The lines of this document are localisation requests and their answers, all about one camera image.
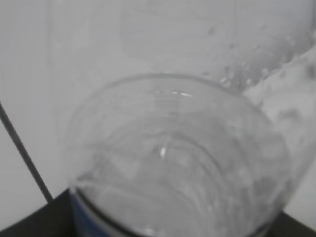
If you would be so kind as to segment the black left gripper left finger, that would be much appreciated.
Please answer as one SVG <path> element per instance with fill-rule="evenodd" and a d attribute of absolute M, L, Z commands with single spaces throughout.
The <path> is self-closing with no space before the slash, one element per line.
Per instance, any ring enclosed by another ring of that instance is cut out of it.
<path fill-rule="evenodd" d="M 0 232 L 2 237 L 75 237 L 76 227 L 68 190 L 53 201 Z"/>

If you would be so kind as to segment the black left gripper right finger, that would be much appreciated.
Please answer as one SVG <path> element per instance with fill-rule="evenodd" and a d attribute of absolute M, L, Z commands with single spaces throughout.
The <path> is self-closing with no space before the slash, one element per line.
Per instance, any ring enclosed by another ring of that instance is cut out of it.
<path fill-rule="evenodd" d="M 316 232 L 282 212 L 272 224 L 266 237 L 316 237 Z"/>

